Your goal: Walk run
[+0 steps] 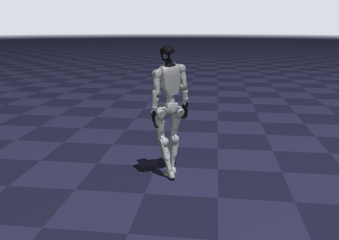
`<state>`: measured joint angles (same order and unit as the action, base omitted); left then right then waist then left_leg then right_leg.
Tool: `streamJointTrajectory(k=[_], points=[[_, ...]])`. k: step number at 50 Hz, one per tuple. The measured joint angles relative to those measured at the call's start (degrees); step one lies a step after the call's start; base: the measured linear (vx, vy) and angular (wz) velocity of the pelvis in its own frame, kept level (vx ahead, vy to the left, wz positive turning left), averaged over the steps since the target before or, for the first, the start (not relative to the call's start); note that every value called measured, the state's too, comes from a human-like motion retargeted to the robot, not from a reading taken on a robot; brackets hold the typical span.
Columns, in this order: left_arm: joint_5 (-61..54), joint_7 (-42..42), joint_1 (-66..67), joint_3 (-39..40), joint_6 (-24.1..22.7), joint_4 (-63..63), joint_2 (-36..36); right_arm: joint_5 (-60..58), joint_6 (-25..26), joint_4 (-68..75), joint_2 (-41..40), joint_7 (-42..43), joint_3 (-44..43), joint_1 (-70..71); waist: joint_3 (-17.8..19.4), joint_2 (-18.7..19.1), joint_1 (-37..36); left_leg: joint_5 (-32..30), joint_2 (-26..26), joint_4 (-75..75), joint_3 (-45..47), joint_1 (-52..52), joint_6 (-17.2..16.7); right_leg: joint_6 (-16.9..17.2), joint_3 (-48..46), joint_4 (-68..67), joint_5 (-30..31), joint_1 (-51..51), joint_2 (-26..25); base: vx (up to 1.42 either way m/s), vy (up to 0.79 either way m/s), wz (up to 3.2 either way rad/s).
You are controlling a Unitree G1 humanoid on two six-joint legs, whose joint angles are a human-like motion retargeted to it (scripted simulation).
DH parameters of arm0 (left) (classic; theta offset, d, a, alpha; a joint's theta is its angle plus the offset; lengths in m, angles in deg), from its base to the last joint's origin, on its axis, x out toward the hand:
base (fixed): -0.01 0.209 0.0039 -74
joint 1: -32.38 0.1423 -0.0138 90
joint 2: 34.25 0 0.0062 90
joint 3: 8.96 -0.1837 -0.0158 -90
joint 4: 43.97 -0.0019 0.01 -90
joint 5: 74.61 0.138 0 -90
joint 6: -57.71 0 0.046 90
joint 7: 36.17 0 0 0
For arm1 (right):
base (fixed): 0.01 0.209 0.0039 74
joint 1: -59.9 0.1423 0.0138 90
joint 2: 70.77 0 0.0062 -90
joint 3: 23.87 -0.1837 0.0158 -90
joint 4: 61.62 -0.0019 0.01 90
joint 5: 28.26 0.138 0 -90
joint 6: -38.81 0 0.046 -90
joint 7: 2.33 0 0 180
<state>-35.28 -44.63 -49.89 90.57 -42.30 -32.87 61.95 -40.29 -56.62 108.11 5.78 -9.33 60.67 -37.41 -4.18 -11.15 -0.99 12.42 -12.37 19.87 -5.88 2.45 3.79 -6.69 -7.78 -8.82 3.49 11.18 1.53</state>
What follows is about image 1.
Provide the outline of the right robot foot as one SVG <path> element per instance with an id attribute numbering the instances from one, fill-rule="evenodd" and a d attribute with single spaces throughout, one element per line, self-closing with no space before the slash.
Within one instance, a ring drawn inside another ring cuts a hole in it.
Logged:
<path id="1" fill-rule="evenodd" d="M 166 166 L 165 166 L 166 168 Z M 166 168 L 167 169 L 167 168 Z M 172 166 L 172 172 L 176 173 L 176 168 Z"/>

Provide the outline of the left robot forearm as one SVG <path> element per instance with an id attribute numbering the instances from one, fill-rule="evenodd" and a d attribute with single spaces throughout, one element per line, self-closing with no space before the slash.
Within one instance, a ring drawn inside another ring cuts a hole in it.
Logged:
<path id="1" fill-rule="evenodd" d="M 156 97 L 156 91 L 155 91 L 155 90 L 152 90 L 151 95 L 152 95 L 151 113 L 152 113 L 153 111 L 156 111 L 156 114 L 157 114 L 157 108 L 158 108 L 158 101 L 159 101 L 159 98 Z"/>

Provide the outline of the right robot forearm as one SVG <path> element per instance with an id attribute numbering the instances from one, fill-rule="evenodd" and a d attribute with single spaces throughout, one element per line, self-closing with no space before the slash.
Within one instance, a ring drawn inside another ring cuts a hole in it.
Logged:
<path id="1" fill-rule="evenodd" d="M 188 98 L 188 87 L 181 90 L 181 91 L 182 91 L 182 100 L 183 100 L 182 104 L 185 105 L 186 102 L 189 102 L 188 101 L 189 100 L 189 98 Z"/>

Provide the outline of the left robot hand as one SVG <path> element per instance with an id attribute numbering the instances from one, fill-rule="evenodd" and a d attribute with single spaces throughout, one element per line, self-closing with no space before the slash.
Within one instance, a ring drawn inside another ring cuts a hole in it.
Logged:
<path id="1" fill-rule="evenodd" d="M 159 128 L 159 127 L 156 125 L 156 123 L 155 123 L 155 116 L 157 115 L 157 114 L 156 114 L 156 111 L 153 111 L 151 115 L 152 115 L 152 121 L 153 121 L 153 123 L 154 123 L 154 126 L 155 126 L 156 128 Z"/>

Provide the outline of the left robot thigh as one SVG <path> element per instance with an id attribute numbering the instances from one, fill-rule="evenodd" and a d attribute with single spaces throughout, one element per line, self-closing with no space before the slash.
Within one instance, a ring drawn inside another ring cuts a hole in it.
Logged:
<path id="1" fill-rule="evenodd" d="M 155 116 L 155 123 L 159 128 L 156 128 L 156 133 L 158 140 L 161 139 L 163 141 L 164 147 L 168 145 L 168 138 L 165 137 L 165 132 L 164 132 L 164 125 L 165 125 L 165 114 L 166 114 L 166 107 L 161 106 L 157 108 L 157 115 Z"/>

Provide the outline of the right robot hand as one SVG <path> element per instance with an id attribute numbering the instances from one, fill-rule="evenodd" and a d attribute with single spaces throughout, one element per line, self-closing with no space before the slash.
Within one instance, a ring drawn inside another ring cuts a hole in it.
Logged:
<path id="1" fill-rule="evenodd" d="M 181 117 L 181 119 L 186 119 L 186 117 L 188 116 L 188 108 L 187 108 L 188 107 L 188 102 L 186 102 L 185 105 L 182 104 L 182 106 L 183 106 L 182 108 L 183 108 L 183 110 L 185 112 L 184 112 L 184 115 Z"/>

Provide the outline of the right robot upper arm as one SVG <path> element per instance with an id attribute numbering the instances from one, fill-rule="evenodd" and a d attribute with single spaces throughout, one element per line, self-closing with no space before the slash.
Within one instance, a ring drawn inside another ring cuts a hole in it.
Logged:
<path id="1" fill-rule="evenodd" d="M 180 87 L 180 89 L 183 90 L 183 89 L 187 88 L 186 72 L 185 72 L 186 67 L 183 64 L 178 64 L 178 65 L 180 66 L 180 70 L 181 70 L 181 87 Z"/>

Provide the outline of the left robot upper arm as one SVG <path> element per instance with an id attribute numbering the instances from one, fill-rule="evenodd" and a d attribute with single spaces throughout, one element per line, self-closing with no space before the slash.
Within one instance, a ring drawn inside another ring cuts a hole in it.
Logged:
<path id="1" fill-rule="evenodd" d="M 156 96 L 160 95 L 160 77 L 162 75 L 162 68 L 155 69 L 152 72 L 153 77 L 153 86 L 154 90 L 156 91 Z"/>

